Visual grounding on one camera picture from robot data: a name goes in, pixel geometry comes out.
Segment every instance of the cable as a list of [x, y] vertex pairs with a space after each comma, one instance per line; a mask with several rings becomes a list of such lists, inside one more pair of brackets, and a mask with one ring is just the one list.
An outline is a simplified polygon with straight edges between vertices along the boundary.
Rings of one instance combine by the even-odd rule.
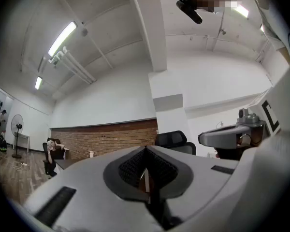
[[257, 145], [258, 143], [260, 143], [262, 141], [262, 139], [260, 139], [258, 142], [254, 142], [249, 134], [244, 134], [240, 138], [244, 137], [245, 135], [248, 136], [248, 137], [250, 137], [250, 141], [253, 142], [255, 145]]
[[28, 166], [23, 160], [20, 161], [9, 161], [9, 159], [7, 158], [7, 155], [5, 153], [0, 153], [0, 158], [6, 159], [8, 162], [7, 164], [12, 164], [12, 168], [15, 169], [16, 171], [22, 171], [23, 170], [23, 166]]
[[217, 129], [217, 126], [218, 126], [218, 124], [221, 124], [221, 127], [223, 127], [223, 123], [222, 123], [222, 121], [219, 121], [217, 124], [216, 124], [216, 129]]

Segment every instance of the ceiling light fixture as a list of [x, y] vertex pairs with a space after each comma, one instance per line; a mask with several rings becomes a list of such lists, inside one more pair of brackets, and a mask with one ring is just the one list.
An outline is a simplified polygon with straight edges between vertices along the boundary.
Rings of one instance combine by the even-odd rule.
[[64, 40], [76, 29], [76, 24], [75, 22], [70, 22], [68, 26], [61, 32], [61, 34], [56, 38], [55, 42], [51, 46], [51, 48], [48, 51], [48, 54], [52, 57], [62, 44]]
[[248, 17], [249, 11], [245, 9], [242, 5], [238, 5], [236, 8], [234, 8], [237, 12], [241, 13], [246, 18]]
[[39, 89], [42, 82], [42, 78], [38, 76], [37, 82], [35, 83], [35, 88]]

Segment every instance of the mesh chair back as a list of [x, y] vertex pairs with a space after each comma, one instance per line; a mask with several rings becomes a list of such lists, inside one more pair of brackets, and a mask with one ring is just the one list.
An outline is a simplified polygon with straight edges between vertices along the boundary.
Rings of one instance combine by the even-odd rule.
[[194, 143], [187, 142], [187, 137], [179, 130], [158, 134], [155, 145], [191, 155], [196, 155], [197, 151]]

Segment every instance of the white table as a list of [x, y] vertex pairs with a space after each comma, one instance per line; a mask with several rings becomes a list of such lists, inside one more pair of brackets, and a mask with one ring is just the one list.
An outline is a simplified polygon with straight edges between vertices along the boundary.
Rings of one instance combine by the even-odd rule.
[[[22, 137], [22, 138], [27, 138], [27, 153], [29, 152], [29, 137], [27, 135], [24, 134], [19, 134], [18, 137]], [[14, 136], [14, 141], [13, 141], [13, 149], [14, 149], [14, 145], [16, 144], [16, 137]]]

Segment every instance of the small white table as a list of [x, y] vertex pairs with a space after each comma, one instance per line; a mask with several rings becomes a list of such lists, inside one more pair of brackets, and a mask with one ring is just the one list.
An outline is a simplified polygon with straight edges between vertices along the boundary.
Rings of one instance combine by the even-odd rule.
[[[29, 137], [27, 135], [24, 134], [19, 134], [18, 137], [22, 137], [22, 138], [27, 138], [27, 153], [29, 152]], [[16, 137], [14, 136], [14, 141], [13, 141], [13, 149], [14, 149], [14, 145], [16, 144]]]
[[69, 149], [64, 148], [64, 156], [63, 156], [64, 159], [66, 159], [66, 150], [69, 150]]

